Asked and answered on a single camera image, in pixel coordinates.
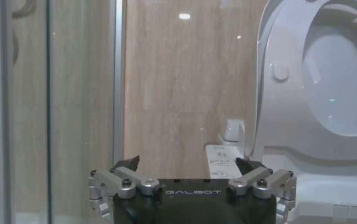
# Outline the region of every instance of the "toilet bowl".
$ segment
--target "toilet bowl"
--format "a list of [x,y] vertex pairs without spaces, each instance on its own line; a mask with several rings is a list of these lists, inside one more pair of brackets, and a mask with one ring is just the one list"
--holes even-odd
[[357,0],[270,0],[245,156],[298,176],[289,223],[357,223]]

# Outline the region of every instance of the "bathroom wall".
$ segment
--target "bathroom wall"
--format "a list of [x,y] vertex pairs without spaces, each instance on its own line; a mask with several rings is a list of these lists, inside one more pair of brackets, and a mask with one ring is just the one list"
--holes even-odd
[[123,155],[141,156],[139,172],[209,177],[203,145],[253,112],[265,3],[127,0]]

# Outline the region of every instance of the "smart toilet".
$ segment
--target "smart toilet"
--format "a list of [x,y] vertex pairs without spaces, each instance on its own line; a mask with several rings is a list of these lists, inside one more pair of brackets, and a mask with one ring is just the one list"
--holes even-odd
[[357,224],[357,0],[270,0],[245,156],[298,177],[294,224]]

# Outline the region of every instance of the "white label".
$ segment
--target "white label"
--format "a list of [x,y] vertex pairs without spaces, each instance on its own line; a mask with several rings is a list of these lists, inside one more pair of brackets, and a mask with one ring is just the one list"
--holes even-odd
[[242,158],[235,146],[206,146],[210,179],[233,179],[241,177],[235,158]]

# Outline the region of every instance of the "metal bracket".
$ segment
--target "metal bracket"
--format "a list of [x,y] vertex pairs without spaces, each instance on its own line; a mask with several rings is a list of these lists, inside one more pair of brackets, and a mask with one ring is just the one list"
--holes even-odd
[[122,179],[130,179],[143,195],[153,195],[153,190],[158,187],[159,181],[155,179],[146,178],[138,175],[134,171],[126,167],[118,167],[113,169],[113,174]]
[[106,171],[91,171],[89,177],[89,201],[94,212],[101,218],[111,221],[111,197],[130,199],[135,195],[135,187],[143,195],[154,195],[159,181],[142,177],[126,167]]
[[242,177],[230,179],[227,181],[227,187],[233,190],[234,196],[243,196],[253,183],[257,180],[266,178],[270,174],[271,173],[266,168],[258,167],[246,173]]
[[259,199],[267,199],[273,195],[279,197],[277,202],[277,224],[283,224],[287,220],[287,213],[295,205],[295,183],[297,178],[291,171],[278,170],[265,179],[253,183],[253,195]]

